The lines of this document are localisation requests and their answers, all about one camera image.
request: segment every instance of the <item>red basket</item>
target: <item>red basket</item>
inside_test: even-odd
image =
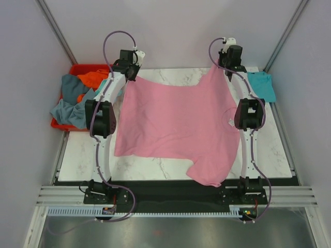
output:
[[[107,70],[108,66],[107,65],[73,65],[69,71],[69,74],[77,76],[80,74],[86,74],[90,71],[97,71],[99,69]],[[60,125],[57,123],[57,121],[54,118],[51,121],[51,126],[53,128],[58,128],[62,131],[67,131],[67,132],[70,132],[70,131],[86,132],[86,131],[88,131],[87,129],[78,129],[73,125]]]

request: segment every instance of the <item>white wall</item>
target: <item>white wall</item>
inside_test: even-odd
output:
[[[78,63],[102,63],[105,36],[131,33],[146,53],[144,68],[208,67],[210,42],[235,37],[243,63],[263,68],[300,0],[45,0]],[[215,43],[213,54],[222,47]],[[125,35],[111,38],[110,61],[132,49]]]
[[[331,1],[310,1],[276,63],[273,84],[295,164],[331,233]]]
[[[0,246],[22,247],[61,132],[50,127],[70,62],[34,0],[0,3]]]

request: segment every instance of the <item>white marble surface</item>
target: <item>white marble surface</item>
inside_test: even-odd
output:
[[[256,67],[247,68],[257,71]],[[177,86],[196,85],[208,68],[141,70],[139,76],[147,80]],[[228,81],[230,92],[236,103],[239,97]],[[123,98],[114,104],[117,120]],[[193,164],[190,160],[141,158],[137,156],[115,157],[115,132],[110,145],[110,171],[113,180],[189,180],[186,170]],[[71,132],[59,174],[59,181],[90,180],[95,161],[94,140],[87,132]],[[292,177],[276,123],[269,104],[266,105],[266,124],[259,131],[258,166],[270,178]],[[236,160],[227,178],[238,178],[242,170],[242,146],[239,144]]]

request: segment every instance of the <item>pink t-shirt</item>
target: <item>pink t-shirt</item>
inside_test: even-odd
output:
[[[124,95],[115,156],[190,159],[187,175],[220,186],[239,145],[236,104],[223,70],[212,66],[196,86],[168,86],[137,77]]]

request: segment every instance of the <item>black mount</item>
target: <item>black mount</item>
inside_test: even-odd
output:
[[[136,57],[136,62],[133,63],[133,57]],[[112,69],[125,75],[126,80],[135,81],[140,66],[137,66],[138,55],[135,51],[121,50],[119,59],[115,61]]]
[[[262,119],[263,109],[258,100],[240,99],[234,116],[234,124],[237,129],[243,129],[246,132],[248,128],[258,128],[262,124]]]
[[[126,205],[132,204],[131,194],[121,188],[112,188],[104,182],[88,182],[88,188],[85,190],[84,204],[93,205]]]
[[[249,179],[240,177],[237,188],[223,187],[221,192],[223,205],[259,205],[267,204],[267,197],[261,177]]]
[[[85,117],[86,127],[90,130],[94,109],[97,106],[96,100],[87,100],[85,102]],[[110,102],[100,102],[97,113],[102,111],[102,115],[96,115],[92,135],[103,136],[107,138],[108,135],[113,134],[116,129],[116,117],[113,106]]]
[[[223,49],[221,49],[219,54],[218,65],[232,71],[243,71],[247,72],[246,68],[241,65],[242,59],[241,55],[243,52],[243,48],[240,45],[231,45],[228,48],[226,53],[223,53]],[[232,79],[232,72],[225,71],[226,76],[228,76],[229,80]]]

